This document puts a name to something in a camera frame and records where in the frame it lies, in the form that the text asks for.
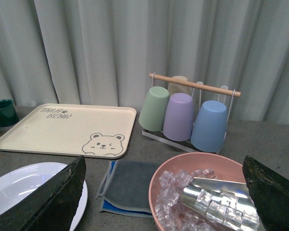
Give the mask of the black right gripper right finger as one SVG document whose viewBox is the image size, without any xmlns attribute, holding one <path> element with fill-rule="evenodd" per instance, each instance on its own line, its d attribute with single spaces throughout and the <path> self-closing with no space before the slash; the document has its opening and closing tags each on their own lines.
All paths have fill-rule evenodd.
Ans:
<svg viewBox="0 0 289 231">
<path fill-rule="evenodd" d="M 251 156 L 242 171 L 265 230 L 289 231 L 289 180 Z"/>
</svg>

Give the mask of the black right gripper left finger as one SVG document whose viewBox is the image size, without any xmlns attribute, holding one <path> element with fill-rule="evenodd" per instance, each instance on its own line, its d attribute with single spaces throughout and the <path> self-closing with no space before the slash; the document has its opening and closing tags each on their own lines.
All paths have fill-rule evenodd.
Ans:
<svg viewBox="0 0 289 231">
<path fill-rule="evenodd" d="M 68 231 L 86 175 L 80 156 L 21 202 L 0 215 L 0 231 Z"/>
</svg>

